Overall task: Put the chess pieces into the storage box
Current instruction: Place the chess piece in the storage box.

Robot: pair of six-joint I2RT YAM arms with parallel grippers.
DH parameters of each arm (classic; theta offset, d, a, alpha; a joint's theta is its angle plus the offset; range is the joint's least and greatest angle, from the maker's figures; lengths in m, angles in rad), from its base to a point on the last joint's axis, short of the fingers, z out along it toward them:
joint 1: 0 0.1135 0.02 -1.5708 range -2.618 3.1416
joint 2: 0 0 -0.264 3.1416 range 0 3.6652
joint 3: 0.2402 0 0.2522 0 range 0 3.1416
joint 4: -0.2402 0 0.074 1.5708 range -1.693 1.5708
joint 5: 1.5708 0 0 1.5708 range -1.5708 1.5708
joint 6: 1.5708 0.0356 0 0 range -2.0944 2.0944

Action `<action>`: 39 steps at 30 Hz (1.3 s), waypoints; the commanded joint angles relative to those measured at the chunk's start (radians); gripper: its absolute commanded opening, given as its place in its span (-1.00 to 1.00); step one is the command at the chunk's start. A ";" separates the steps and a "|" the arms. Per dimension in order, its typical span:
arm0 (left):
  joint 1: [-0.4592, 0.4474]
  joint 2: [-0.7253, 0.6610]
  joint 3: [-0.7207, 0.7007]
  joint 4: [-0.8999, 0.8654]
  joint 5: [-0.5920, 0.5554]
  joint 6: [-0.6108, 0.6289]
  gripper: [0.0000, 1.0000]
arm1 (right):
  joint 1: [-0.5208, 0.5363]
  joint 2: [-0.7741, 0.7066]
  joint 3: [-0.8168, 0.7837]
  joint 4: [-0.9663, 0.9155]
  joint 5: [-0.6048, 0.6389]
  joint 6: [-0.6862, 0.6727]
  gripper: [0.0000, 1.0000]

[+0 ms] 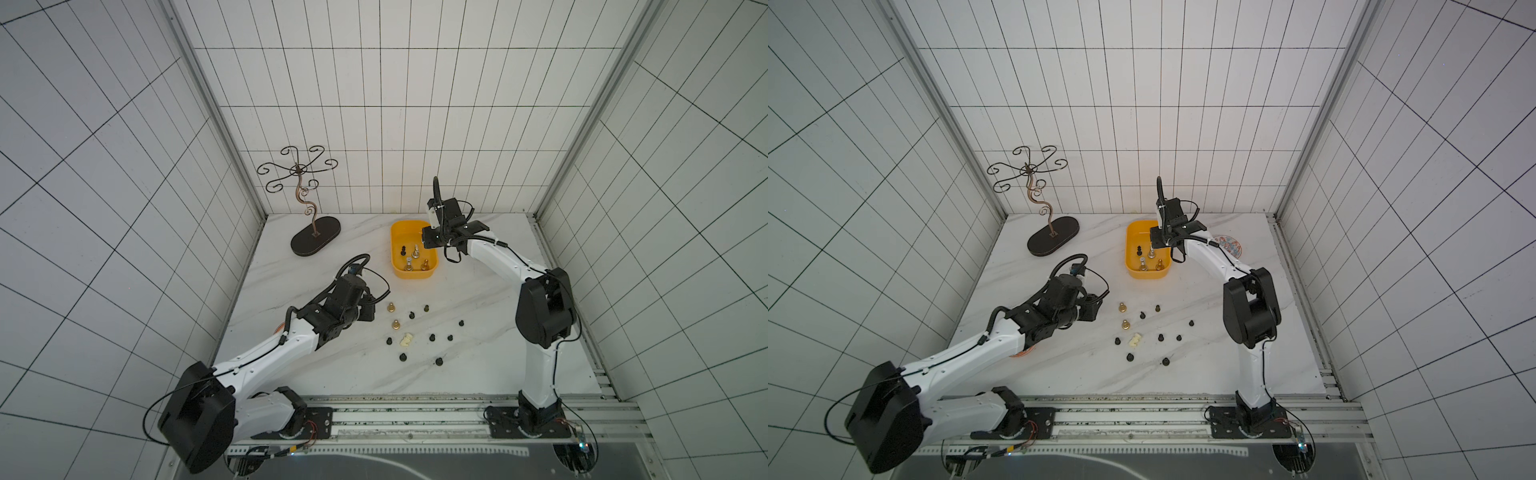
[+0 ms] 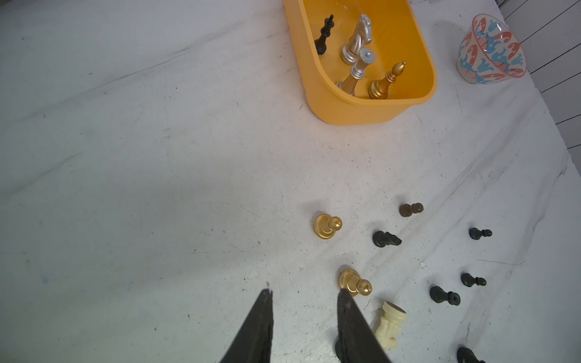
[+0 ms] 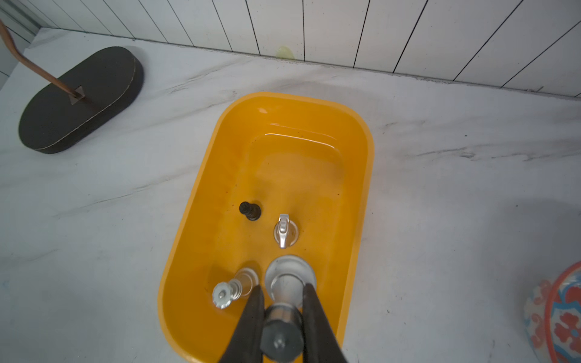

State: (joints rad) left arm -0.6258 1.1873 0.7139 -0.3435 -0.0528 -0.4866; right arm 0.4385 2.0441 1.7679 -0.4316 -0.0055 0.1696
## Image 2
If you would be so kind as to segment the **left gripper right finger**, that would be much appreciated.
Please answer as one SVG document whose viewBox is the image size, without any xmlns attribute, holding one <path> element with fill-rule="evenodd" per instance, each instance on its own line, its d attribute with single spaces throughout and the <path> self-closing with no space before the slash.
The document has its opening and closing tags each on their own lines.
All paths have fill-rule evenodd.
<svg viewBox="0 0 581 363">
<path fill-rule="evenodd" d="M 337 329 L 342 345 L 341 362 L 391 362 L 351 294 L 342 289 L 337 297 Z"/>
</svg>

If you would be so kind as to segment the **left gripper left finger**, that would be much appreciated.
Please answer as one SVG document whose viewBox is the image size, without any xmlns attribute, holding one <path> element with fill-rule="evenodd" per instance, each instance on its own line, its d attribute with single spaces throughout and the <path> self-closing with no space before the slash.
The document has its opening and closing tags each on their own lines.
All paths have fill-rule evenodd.
<svg viewBox="0 0 581 363">
<path fill-rule="evenodd" d="M 221 362 L 271 362 L 272 291 L 263 289 Z"/>
</svg>

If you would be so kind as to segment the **gold bishop chess piece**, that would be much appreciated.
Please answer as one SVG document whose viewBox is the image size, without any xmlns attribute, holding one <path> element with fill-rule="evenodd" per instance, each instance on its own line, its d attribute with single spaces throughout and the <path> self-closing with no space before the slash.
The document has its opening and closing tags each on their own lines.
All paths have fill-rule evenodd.
<svg viewBox="0 0 581 363">
<path fill-rule="evenodd" d="M 405 70 L 407 62 L 402 61 L 395 64 L 392 69 L 380 80 L 374 80 L 369 86 L 368 94 L 371 99 L 384 100 L 389 96 L 390 86 L 394 84 Z"/>
</svg>

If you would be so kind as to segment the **silver gold queen chess piece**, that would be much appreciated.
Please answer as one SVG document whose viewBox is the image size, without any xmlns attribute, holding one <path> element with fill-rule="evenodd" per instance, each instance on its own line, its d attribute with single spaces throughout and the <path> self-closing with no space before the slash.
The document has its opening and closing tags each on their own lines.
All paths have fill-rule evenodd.
<svg viewBox="0 0 581 363">
<path fill-rule="evenodd" d="M 337 83 L 336 86 L 348 95 L 354 96 L 358 81 L 363 79 L 366 68 L 374 62 L 374 52 L 368 48 L 363 48 L 359 53 L 359 60 L 350 68 L 350 74 L 344 81 Z"/>
</svg>

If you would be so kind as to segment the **silver knight chess piece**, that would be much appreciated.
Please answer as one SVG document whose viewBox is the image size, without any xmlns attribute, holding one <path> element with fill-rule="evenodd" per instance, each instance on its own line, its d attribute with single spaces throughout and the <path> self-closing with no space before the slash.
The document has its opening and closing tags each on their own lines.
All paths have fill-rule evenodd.
<svg viewBox="0 0 581 363">
<path fill-rule="evenodd" d="M 360 51 L 372 41 L 372 22 L 368 15 L 361 15 L 349 41 L 341 49 L 341 59 L 347 65 L 354 65 Z"/>
</svg>

